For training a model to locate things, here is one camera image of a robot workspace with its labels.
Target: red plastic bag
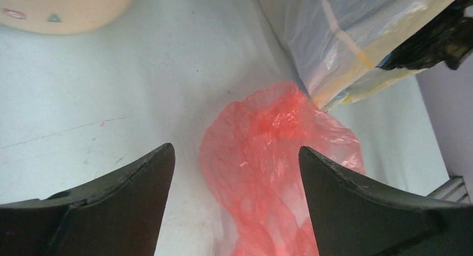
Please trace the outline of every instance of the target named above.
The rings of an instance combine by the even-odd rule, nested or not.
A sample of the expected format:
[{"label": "red plastic bag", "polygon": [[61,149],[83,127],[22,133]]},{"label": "red plastic bag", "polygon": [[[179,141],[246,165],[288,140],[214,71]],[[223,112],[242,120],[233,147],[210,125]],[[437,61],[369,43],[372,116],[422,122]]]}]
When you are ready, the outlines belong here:
[{"label": "red plastic bag", "polygon": [[365,173],[353,133],[293,82],[229,104],[205,133],[199,161],[211,193],[235,222],[233,256],[318,255],[299,170],[301,146]]}]

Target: plastic bag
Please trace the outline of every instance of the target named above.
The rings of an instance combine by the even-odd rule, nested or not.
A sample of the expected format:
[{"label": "plastic bag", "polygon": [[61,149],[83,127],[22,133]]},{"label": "plastic bag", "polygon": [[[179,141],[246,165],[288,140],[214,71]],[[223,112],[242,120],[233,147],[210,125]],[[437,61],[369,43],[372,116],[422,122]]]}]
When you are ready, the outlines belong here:
[{"label": "plastic bag", "polygon": [[199,161],[208,188],[232,216],[233,256],[315,256],[298,164],[310,146],[364,173],[360,144],[293,82],[228,105],[206,131]]},{"label": "plastic bag", "polygon": [[[325,107],[454,0],[260,0],[313,102]],[[376,73],[393,83],[414,72]],[[367,91],[388,84],[372,83]],[[364,93],[354,89],[352,98]]]}]

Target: translucent white bag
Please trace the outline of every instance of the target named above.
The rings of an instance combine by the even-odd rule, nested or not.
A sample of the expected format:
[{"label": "translucent white bag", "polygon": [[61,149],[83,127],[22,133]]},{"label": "translucent white bag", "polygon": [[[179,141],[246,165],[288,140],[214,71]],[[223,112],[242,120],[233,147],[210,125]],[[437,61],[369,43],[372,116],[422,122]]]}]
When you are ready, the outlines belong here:
[{"label": "translucent white bag", "polygon": [[453,1],[260,0],[319,108],[337,96],[355,102],[415,74],[375,67]]}]

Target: green triangle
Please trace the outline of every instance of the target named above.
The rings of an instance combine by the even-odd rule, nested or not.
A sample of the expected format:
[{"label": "green triangle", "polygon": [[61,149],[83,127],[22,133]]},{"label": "green triangle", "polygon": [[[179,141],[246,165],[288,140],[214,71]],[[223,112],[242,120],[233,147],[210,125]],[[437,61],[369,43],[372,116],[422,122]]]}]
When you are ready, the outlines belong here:
[{"label": "green triangle", "polygon": [[62,23],[61,18],[59,18],[59,16],[55,15],[54,13],[51,14],[47,21],[51,23]]}]

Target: beige object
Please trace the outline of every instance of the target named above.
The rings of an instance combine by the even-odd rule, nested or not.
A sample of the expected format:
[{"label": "beige object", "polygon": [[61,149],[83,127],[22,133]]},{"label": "beige object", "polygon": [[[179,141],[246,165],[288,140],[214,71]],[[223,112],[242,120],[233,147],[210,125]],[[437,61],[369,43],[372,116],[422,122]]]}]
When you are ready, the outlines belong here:
[{"label": "beige object", "polygon": [[78,33],[111,22],[132,1],[0,0],[0,23],[39,33]]}]

